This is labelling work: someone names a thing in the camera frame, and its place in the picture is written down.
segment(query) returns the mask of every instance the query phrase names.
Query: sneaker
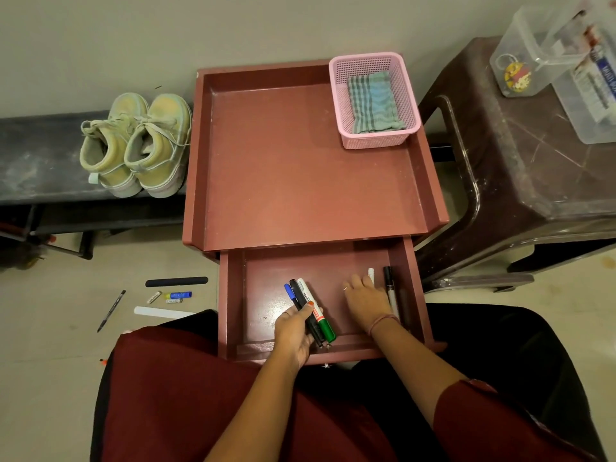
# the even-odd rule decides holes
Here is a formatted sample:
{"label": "sneaker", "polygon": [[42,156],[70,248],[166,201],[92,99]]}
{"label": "sneaker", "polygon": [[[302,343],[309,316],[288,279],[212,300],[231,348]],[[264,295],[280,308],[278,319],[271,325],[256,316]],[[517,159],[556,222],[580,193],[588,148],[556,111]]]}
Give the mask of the sneaker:
{"label": "sneaker", "polygon": [[186,174],[192,114],[186,100],[161,94],[126,146],[124,162],[141,186],[155,198],[175,194]]}
{"label": "sneaker", "polygon": [[136,119],[145,118],[147,113],[145,99],[127,92],[113,101],[106,120],[81,124],[86,138],[81,146],[80,162],[90,172],[90,183],[100,183],[119,198],[128,198],[141,191],[138,179],[124,163],[124,153],[137,127]]}

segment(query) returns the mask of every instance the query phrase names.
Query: shoelace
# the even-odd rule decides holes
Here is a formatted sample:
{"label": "shoelace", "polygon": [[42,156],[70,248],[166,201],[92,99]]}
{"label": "shoelace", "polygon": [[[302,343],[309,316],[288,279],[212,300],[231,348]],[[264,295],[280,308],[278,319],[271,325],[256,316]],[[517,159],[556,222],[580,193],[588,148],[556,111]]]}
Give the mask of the shoelace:
{"label": "shoelace", "polygon": [[[177,139],[173,137],[173,131],[175,131],[173,129],[173,127],[177,124],[177,120],[174,118],[169,118],[169,119],[163,119],[163,118],[153,118],[153,117],[135,117],[135,120],[137,121],[138,124],[145,126],[146,128],[150,128],[158,133],[160,133],[161,135],[165,136],[165,138],[167,138],[169,141],[171,141],[173,144],[175,144],[176,146],[180,146],[180,147],[184,147],[184,146],[188,146],[190,143],[186,143],[186,144],[180,144],[178,141],[178,139],[180,139],[179,136],[179,132]],[[187,135],[190,133],[190,130],[192,128],[192,124],[191,126],[189,126]]]}
{"label": "shoelace", "polygon": [[117,117],[108,118],[106,120],[84,121],[83,123],[81,123],[81,132],[84,136],[98,139],[100,137],[100,132],[98,131],[100,128],[119,128],[120,123],[125,122],[127,119],[129,120],[129,124],[126,127],[126,131],[130,136],[131,134],[133,134],[134,131],[133,117],[131,115],[128,115],[127,113],[120,113]]}

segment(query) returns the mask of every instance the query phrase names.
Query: hand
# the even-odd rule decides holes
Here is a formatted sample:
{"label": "hand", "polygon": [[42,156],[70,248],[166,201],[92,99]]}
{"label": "hand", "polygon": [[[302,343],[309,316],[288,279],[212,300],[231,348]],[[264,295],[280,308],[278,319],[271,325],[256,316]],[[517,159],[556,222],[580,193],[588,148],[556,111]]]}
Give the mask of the hand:
{"label": "hand", "polygon": [[367,275],[360,279],[357,274],[353,274],[350,283],[343,283],[343,290],[351,316],[366,332],[376,318],[392,314],[385,290],[374,288],[372,280]]}
{"label": "hand", "polygon": [[297,311],[290,307],[276,319],[273,326],[272,356],[289,359],[297,372],[310,356],[314,338],[305,333],[305,321],[312,314],[314,303],[309,301]]}

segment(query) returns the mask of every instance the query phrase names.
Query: pink plastic basket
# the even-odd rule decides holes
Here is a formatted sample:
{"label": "pink plastic basket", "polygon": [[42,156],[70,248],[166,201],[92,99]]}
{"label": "pink plastic basket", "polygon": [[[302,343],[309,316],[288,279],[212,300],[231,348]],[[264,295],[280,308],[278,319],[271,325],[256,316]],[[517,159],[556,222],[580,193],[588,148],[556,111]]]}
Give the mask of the pink plastic basket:
{"label": "pink plastic basket", "polygon": [[[351,76],[389,71],[391,89],[394,93],[398,115],[406,124],[399,131],[353,134],[353,109],[350,104],[347,80]],[[393,52],[366,53],[363,55],[336,56],[329,62],[329,79],[334,96],[336,122],[345,149],[367,149],[402,144],[410,134],[419,131],[421,118],[417,102],[408,80],[404,60]]]}

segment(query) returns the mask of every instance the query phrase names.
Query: towel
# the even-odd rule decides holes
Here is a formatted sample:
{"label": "towel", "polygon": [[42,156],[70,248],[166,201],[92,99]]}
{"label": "towel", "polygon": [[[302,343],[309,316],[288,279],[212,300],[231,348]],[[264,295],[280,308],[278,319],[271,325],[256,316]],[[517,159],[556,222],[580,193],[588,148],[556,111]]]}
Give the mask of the towel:
{"label": "towel", "polygon": [[352,76],[347,84],[355,116],[353,134],[406,129],[398,116],[389,71]]}

